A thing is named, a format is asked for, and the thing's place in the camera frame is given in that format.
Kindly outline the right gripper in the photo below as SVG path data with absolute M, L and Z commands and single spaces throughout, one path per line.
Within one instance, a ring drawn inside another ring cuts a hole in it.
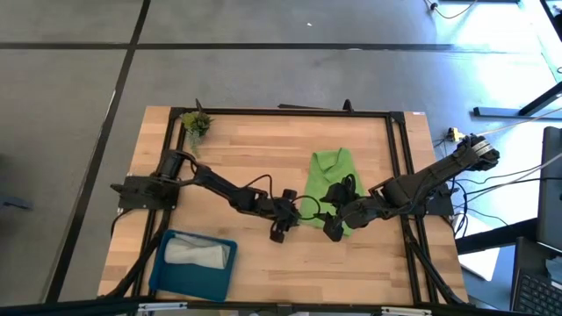
M 373 206 L 372 197 L 361 197 L 346 185 L 335 183 L 329 186 L 321 202 L 335 208 L 335 214 L 326 212 L 319 215 L 319 219 L 324 221 L 323 232 L 331 241 L 342 239 L 344 224 L 352 229 L 368 225 L 366 217 L 368 208 Z

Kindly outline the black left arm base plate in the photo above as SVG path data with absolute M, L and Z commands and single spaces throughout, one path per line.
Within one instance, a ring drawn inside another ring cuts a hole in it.
M 127 176 L 122 184 L 112 183 L 118 192 L 118 207 L 124 210 L 173 209 L 177 205 L 180 187 L 151 176 Z

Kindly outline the white paper sheet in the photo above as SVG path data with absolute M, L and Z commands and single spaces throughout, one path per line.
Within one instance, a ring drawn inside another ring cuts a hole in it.
M 489 230 L 492 230 L 492 228 L 488 224 L 469 214 L 455 220 L 456 240 Z M 460 255 L 459 262 L 462 268 L 467 269 L 481 279 L 491 281 L 499 253 L 499 248 L 489 248 L 479 252 Z

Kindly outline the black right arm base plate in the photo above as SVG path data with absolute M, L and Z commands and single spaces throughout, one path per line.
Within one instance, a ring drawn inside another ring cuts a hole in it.
M 419 216 L 444 216 L 453 213 L 451 202 L 452 191 L 446 183 L 435 188 L 423 188 L 414 195 L 414 202 L 406 203 L 398 210 L 398 214 Z

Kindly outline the grey microfiber towel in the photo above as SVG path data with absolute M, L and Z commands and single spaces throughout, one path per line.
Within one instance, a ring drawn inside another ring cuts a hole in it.
M 195 264 L 205 268 L 224 269 L 230 247 L 198 236 L 175 234 L 166 244 L 164 261 L 170 264 Z

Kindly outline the grey floor object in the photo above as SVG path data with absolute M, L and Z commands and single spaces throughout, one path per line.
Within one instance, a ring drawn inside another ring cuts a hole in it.
M 3 207 L 17 207 L 19 209 L 30 210 L 32 209 L 32 203 L 25 201 L 19 197 L 8 197 L 0 195 L 0 208 Z

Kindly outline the small potted artificial plant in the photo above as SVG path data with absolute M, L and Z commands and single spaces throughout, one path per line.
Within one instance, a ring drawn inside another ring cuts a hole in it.
M 203 111 L 186 112 L 182 115 L 181 119 L 191 153 L 199 157 L 198 147 L 202 144 L 203 138 L 210 130 L 213 119 Z

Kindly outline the green microfiber towel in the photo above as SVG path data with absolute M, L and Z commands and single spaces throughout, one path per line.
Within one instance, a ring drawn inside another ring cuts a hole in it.
M 324 221 L 319 219 L 319 215 L 326 212 L 335 214 L 335 208 L 331 204 L 321 202 L 321 198 L 326 195 L 329 186 L 335 183 L 346 185 L 359 196 L 366 195 L 352 154 L 347 148 L 312 153 L 305 192 L 299 200 L 301 224 L 323 230 Z M 354 233 L 354 229 L 346 224 L 343 229 L 343 236 Z

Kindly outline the black stand leg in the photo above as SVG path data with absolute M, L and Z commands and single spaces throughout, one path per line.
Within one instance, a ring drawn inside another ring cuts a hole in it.
M 475 117 L 534 119 L 540 116 L 550 116 L 554 119 L 562 119 L 562 114 L 560 113 L 548 114 L 544 111 L 544 108 L 560 98 L 562 98 L 562 82 L 557 83 L 521 109 L 479 106 L 474 107 L 472 112 Z

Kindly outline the dark monitor panel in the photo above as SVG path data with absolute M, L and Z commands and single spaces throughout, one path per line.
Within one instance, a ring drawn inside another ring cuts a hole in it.
M 562 128 L 544 129 L 537 240 L 562 251 Z

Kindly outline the dark floor beam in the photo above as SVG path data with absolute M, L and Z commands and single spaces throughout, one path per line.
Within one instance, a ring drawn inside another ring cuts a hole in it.
M 459 255 L 466 255 L 515 244 L 519 237 L 536 240 L 537 218 L 462 237 L 456 240 L 456 248 Z

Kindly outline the silver metal bracket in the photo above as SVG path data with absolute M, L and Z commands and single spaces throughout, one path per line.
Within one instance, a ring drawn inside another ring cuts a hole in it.
M 380 311 L 381 316 L 433 316 L 430 310 L 398 307 L 398 306 L 382 306 Z
M 137 312 L 154 313 L 161 311 L 175 311 L 186 310 L 188 308 L 187 302 L 156 302 L 156 303 L 142 303 L 139 304 Z

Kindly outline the black aluminium table frame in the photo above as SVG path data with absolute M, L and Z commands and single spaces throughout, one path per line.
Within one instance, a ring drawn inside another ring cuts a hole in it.
M 200 158 L 230 182 L 269 174 L 275 194 L 302 191 L 312 153 L 347 148 L 365 187 L 435 160 L 420 112 L 214 109 Z M 235 241 L 227 300 L 279 304 L 409 305 L 413 301 L 399 219 L 377 220 L 340 242 L 294 227 L 283 243 L 270 222 L 242 215 L 197 186 L 181 190 L 175 230 Z

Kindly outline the black laptop keyboard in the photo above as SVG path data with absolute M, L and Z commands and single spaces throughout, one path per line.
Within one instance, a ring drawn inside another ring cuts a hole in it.
M 510 309 L 562 316 L 562 253 L 523 237 L 517 239 Z

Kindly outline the blue plastic tray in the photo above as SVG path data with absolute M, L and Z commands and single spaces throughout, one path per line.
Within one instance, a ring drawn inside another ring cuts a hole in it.
M 164 261 L 164 250 L 169 239 L 175 234 L 198 236 L 228 245 L 230 255 L 227 266 L 224 269 L 211 269 L 195 264 L 166 263 Z M 238 245 L 235 241 L 168 230 L 162 237 L 162 242 L 155 257 L 155 264 L 148 282 L 149 288 L 155 291 L 167 291 L 222 302 L 227 297 L 237 250 Z

